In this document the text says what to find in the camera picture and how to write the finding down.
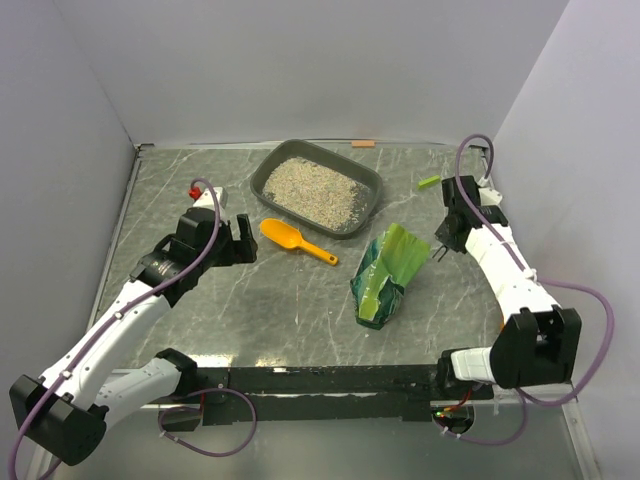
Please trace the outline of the yellow plastic scoop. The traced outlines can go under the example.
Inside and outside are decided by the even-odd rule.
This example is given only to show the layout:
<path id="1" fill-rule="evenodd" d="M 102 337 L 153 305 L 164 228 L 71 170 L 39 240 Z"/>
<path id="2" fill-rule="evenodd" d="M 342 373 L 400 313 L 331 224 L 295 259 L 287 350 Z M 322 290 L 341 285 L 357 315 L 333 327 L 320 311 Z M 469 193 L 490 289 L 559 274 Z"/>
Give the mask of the yellow plastic scoop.
<path id="1" fill-rule="evenodd" d="M 287 250 L 302 250 L 323 262 L 336 266 L 338 257 L 305 240 L 300 231 L 293 226 L 275 219 L 266 218 L 260 223 L 261 233 Z"/>

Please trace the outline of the green litter bag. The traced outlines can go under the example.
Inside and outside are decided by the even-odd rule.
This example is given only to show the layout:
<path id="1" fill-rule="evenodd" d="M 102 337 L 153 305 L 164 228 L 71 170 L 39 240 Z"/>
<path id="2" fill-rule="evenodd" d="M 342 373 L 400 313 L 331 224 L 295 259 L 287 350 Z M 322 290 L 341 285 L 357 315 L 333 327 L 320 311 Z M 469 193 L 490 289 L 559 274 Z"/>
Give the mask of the green litter bag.
<path id="1" fill-rule="evenodd" d="M 398 310 L 430 250 L 426 241 L 397 223 L 377 236 L 350 280 L 356 323 L 380 330 Z"/>

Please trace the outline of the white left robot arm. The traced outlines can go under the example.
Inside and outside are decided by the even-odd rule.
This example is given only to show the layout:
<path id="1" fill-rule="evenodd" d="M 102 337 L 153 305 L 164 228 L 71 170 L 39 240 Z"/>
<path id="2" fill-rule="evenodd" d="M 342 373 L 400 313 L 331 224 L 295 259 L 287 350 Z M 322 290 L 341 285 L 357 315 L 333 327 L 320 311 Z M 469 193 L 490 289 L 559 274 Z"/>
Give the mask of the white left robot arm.
<path id="1" fill-rule="evenodd" d="M 108 428 L 140 406 L 170 397 L 194 396 L 198 367 L 167 348 L 129 377 L 109 381 L 120 359 L 213 267 L 252 263 L 257 244 L 245 214 L 236 217 L 240 236 L 210 208 L 191 207 L 176 231 L 136 264 L 120 293 L 63 358 L 37 378 L 20 376 L 9 396 L 17 426 L 61 462 L 83 462 Z"/>

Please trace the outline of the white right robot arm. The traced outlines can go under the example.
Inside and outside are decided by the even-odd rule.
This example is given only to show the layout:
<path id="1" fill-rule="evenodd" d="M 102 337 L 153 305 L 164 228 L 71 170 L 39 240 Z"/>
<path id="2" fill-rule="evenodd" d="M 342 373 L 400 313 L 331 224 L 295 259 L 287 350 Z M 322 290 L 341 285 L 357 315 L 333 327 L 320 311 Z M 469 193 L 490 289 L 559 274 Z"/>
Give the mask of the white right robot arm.
<path id="1" fill-rule="evenodd" d="M 461 175 L 442 182 L 447 214 L 436 231 L 439 251 L 470 255 L 503 315 L 492 346 L 442 353 L 436 384 L 441 394 L 453 399 L 471 383 L 517 389 L 569 381 L 582 327 L 577 311 L 561 307 L 528 266 L 499 207 L 500 193 L 486 183 Z M 350 282 L 359 324 L 373 329 L 384 325 L 427 252 L 425 243 L 399 226 L 371 244 Z"/>

